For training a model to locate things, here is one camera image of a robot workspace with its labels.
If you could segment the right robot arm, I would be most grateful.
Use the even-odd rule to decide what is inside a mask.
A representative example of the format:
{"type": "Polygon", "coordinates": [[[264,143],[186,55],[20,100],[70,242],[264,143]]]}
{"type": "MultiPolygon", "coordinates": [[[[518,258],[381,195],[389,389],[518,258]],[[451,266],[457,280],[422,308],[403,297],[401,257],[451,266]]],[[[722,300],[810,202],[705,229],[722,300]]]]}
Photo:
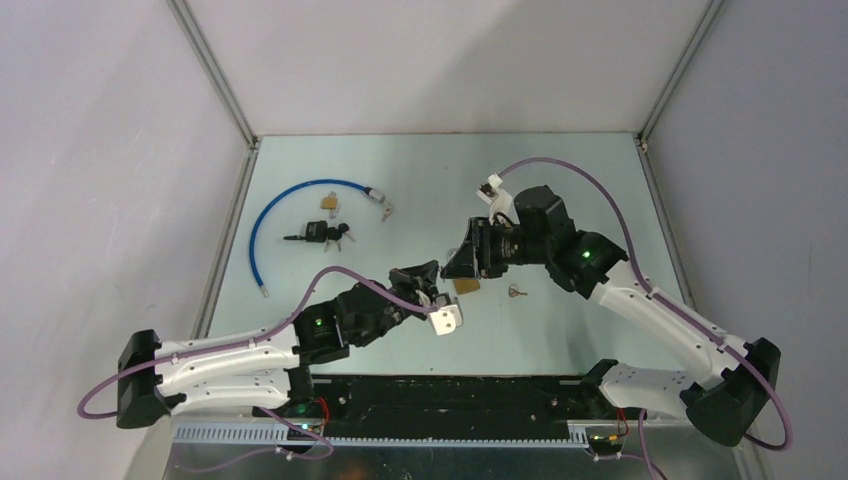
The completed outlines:
{"type": "Polygon", "coordinates": [[[549,187],[526,189],[513,205],[515,221],[496,209],[469,219],[443,278],[497,279],[511,266],[543,266],[558,287],[630,321],[682,367],[642,369],[601,360],[581,392],[588,414],[606,418],[618,408],[646,409],[686,419],[723,446],[747,438],[776,387],[781,352],[774,343],[732,335],[639,280],[627,253],[597,232],[577,229],[549,187]]]}

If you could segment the small brass padlock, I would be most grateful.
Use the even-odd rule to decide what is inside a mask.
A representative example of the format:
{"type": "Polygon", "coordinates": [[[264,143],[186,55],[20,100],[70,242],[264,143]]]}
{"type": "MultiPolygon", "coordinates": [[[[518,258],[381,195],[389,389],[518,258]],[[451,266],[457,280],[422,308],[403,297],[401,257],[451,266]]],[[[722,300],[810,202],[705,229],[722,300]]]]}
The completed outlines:
{"type": "Polygon", "coordinates": [[[339,199],[334,191],[322,198],[320,208],[328,212],[328,216],[334,219],[339,212],[339,199]]]}

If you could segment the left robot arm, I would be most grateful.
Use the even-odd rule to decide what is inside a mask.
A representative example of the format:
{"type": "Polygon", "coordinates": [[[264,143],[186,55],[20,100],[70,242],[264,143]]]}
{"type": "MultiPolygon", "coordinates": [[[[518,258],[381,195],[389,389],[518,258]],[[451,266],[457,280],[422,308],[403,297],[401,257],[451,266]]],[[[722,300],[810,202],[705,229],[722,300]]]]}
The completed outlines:
{"type": "Polygon", "coordinates": [[[134,333],[118,362],[116,424],[145,428],[161,417],[198,409],[282,407],[304,416],[316,403],[309,366],[348,357],[416,317],[436,334],[462,323],[449,294],[437,287],[436,261],[393,269],[390,287],[362,282],[300,310],[286,325],[193,341],[134,333]]]}

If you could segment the black padlock with keys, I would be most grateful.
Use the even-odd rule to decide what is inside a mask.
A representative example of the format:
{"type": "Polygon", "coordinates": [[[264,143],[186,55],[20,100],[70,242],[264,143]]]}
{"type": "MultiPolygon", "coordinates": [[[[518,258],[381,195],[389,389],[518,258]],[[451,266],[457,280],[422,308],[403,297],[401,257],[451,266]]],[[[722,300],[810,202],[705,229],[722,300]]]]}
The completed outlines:
{"type": "Polygon", "coordinates": [[[306,224],[302,234],[284,236],[282,240],[322,244],[324,246],[324,252],[328,252],[332,247],[341,251],[343,240],[355,241],[350,230],[350,226],[344,222],[332,226],[325,220],[311,221],[306,224]]]}

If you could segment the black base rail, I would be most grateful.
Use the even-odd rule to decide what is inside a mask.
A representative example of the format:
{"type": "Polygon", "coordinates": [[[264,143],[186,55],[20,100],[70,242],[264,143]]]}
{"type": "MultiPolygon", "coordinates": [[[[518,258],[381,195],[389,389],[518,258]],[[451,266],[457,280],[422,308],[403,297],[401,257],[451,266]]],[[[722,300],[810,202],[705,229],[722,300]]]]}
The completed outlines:
{"type": "Polygon", "coordinates": [[[324,374],[278,412],[315,419],[330,437],[376,441],[566,441],[579,421],[623,430],[638,413],[612,406],[580,376],[324,374]]]}

